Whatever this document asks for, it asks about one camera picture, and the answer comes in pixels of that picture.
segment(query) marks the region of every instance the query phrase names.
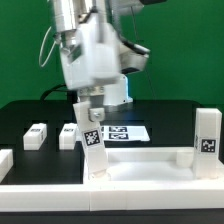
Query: black square pattern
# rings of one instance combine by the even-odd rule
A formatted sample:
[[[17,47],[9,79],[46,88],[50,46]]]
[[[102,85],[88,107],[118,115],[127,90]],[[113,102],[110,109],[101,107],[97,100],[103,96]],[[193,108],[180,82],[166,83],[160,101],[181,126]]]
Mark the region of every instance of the black square pattern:
[[[84,136],[85,136],[85,142],[87,146],[98,145],[100,143],[98,130],[85,132]]]
[[[216,140],[215,139],[202,139],[201,152],[215,153]]]

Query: white tag block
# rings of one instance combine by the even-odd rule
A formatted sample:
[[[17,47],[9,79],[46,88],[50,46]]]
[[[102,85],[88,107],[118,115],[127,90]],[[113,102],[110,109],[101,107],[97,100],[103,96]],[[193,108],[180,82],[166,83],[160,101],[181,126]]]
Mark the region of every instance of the white tag block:
[[[217,178],[222,113],[197,109],[193,172],[195,178]]]
[[[0,150],[0,183],[13,166],[12,149]]]
[[[47,137],[46,124],[33,124],[23,136],[24,150],[39,150]]]
[[[59,149],[73,150],[76,143],[77,124],[65,124],[59,135]]]
[[[89,173],[101,172],[108,168],[108,159],[99,122],[89,121],[90,102],[73,104],[81,134],[82,147]]]

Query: white platform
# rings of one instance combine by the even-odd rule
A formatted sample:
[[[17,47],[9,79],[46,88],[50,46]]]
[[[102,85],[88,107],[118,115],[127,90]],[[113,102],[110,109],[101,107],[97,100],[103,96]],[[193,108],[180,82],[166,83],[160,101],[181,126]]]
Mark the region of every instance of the white platform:
[[[224,208],[224,167],[219,178],[193,178],[176,165],[192,148],[107,149],[111,181],[84,184],[0,186],[0,211],[97,211]]]

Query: black cable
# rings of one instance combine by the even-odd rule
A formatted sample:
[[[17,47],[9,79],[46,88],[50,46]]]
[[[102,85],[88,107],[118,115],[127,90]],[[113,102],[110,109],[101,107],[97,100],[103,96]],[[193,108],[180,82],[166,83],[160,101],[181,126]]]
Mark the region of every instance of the black cable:
[[[132,23],[133,23],[133,27],[134,27],[134,31],[135,31],[135,39],[136,39],[136,42],[138,42],[139,41],[139,37],[138,37],[138,34],[137,34],[137,26],[136,26],[135,14],[134,14],[134,11],[133,11],[132,7],[131,7],[131,13],[132,13]],[[148,71],[147,65],[145,67],[144,74],[145,74],[145,76],[147,78],[147,81],[149,83],[149,87],[151,89],[153,100],[156,100],[156,93],[155,93],[155,90],[154,90],[153,85],[152,85],[152,80],[151,80],[150,73]]]
[[[52,92],[68,92],[68,90],[58,90],[58,89],[60,89],[60,88],[62,88],[62,87],[66,87],[66,85],[65,84],[60,84],[60,85],[56,85],[56,86],[54,86],[54,87],[52,87],[51,89],[49,89],[49,90],[46,90],[42,95],[41,95],[41,97],[40,97],[40,100],[41,101],[44,101],[45,100],[45,98],[49,95],[49,94],[51,94]]]

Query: small white block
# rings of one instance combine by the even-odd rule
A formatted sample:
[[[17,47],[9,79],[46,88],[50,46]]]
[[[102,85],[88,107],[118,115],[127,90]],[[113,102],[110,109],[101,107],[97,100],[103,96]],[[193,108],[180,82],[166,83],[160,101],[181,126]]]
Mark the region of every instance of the small white block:
[[[64,149],[73,150],[75,148],[76,132],[77,132],[77,124],[70,123],[64,125],[59,136],[60,150]]]
[[[0,183],[13,166],[12,149],[0,150]]]
[[[23,136],[24,150],[39,150],[47,137],[46,124],[33,124]]]

